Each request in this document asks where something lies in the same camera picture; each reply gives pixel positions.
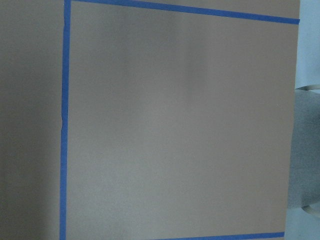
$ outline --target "blue tape strip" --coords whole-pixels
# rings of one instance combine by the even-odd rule
[[[67,227],[67,156],[68,156],[68,102],[69,102],[69,55],[70,55],[71,0],[64,0],[64,28],[62,50],[62,104],[61,104],[61,152],[60,152],[60,233],[66,240]]]
[[[172,239],[158,239],[158,240],[247,240],[247,239],[273,239],[283,238],[285,233],[271,232],[271,233],[254,233],[242,235],[223,235],[223,236],[203,236],[203,237],[186,237],[186,238],[172,238]]]
[[[282,23],[282,24],[298,25],[300,21],[300,19],[296,19],[296,18],[269,16],[269,15],[261,15],[261,14],[253,14],[253,13],[245,13],[245,12],[237,12],[237,11],[208,9],[208,8],[200,8],[200,7],[193,7],[193,6],[172,5],[172,4],[164,4],[164,3],[156,3],[156,2],[145,2],[145,1],[137,1],[137,0],[74,0],[74,1],[135,7],[135,8],[142,8],[142,9],[174,11],[174,12],[190,13],[190,14],[212,15],[212,16],[237,18],[237,19],[249,19],[249,20]]]

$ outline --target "vertical blue line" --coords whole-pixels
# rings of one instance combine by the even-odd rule
[[[61,152],[60,152],[60,224],[59,240],[66,240],[67,223],[67,156],[68,156],[68,102],[70,55],[71,0],[64,0],[64,28],[62,50],[62,103],[61,103]]]

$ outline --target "blue line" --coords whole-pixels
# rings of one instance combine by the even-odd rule
[[[137,0],[74,0],[74,1],[135,7],[135,8],[142,8],[142,9],[165,10],[165,11],[190,13],[190,14],[212,15],[212,16],[237,18],[237,19],[249,19],[249,20],[282,23],[282,24],[298,25],[300,21],[299,19],[296,19],[296,18],[269,16],[269,15],[261,15],[261,14],[245,13],[245,12],[237,12],[237,11],[208,9],[208,8],[200,8],[200,7],[193,7],[193,6],[172,5],[172,4],[164,4],[164,3],[156,3],[156,2],[145,2],[145,1],[137,1]]]
[[[60,233],[59,240],[66,240],[67,228],[67,156],[68,156],[68,101],[70,56],[71,0],[64,0],[64,28],[62,50],[62,103],[61,103],[61,152],[60,152]]]
[[[186,237],[186,238],[171,238],[171,239],[158,239],[158,240],[247,240],[247,239],[273,239],[283,238],[285,233],[272,232],[272,233],[255,233],[255,234],[242,234],[242,235],[223,235],[223,236],[203,236],[203,237]]]

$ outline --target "gray fabric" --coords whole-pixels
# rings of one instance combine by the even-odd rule
[[[295,90],[288,207],[320,200],[320,94]]]

